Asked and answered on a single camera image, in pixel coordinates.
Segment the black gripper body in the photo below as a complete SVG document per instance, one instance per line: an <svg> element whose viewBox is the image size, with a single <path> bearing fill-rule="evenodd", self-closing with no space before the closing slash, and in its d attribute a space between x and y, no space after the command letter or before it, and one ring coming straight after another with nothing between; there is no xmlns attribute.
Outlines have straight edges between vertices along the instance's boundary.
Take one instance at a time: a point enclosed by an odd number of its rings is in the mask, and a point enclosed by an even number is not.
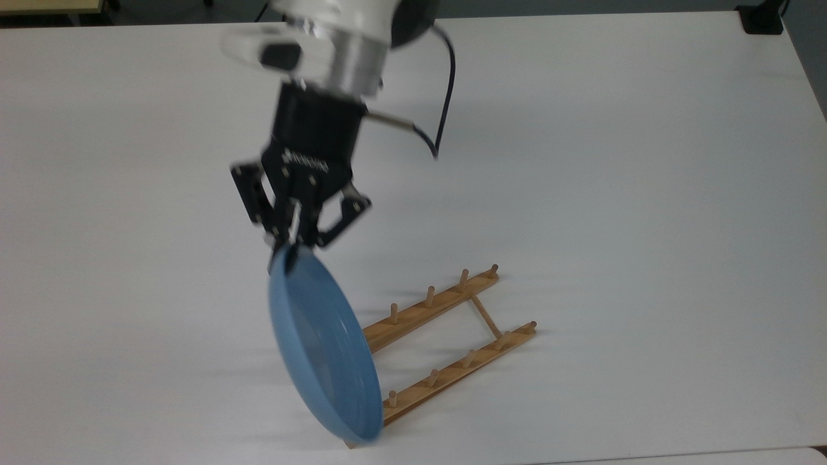
<svg viewBox="0 0 827 465"><path fill-rule="evenodd" d="M277 198L322 204L352 180L351 159L366 106L312 87L282 83L261 165Z"/></svg>

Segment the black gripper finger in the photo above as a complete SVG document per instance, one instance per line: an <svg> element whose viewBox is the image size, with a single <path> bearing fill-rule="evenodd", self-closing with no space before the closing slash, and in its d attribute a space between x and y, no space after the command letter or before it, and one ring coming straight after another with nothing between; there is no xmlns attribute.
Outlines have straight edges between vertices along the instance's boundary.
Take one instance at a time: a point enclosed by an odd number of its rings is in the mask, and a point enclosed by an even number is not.
<svg viewBox="0 0 827 465"><path fill-rule="evenodd" d="M330 197L316 195L311 201L302 204L302 244L307 247L327 247L346 232L355 221L372 207L369 197L359 192L353 183L345 183L339 193L340 218L327 230L319 229L323 203Z"/></svg>
<svg viewBox="0 0 827 465"><path fill-rule="evenodd" d="M251 223L265 231L265 239L275 257L289 243L290 229L295 215L296 201L291 194L295 187L295 168L278 162L267 165L261 162L231 165L231 176L246 214Z"/></svg>

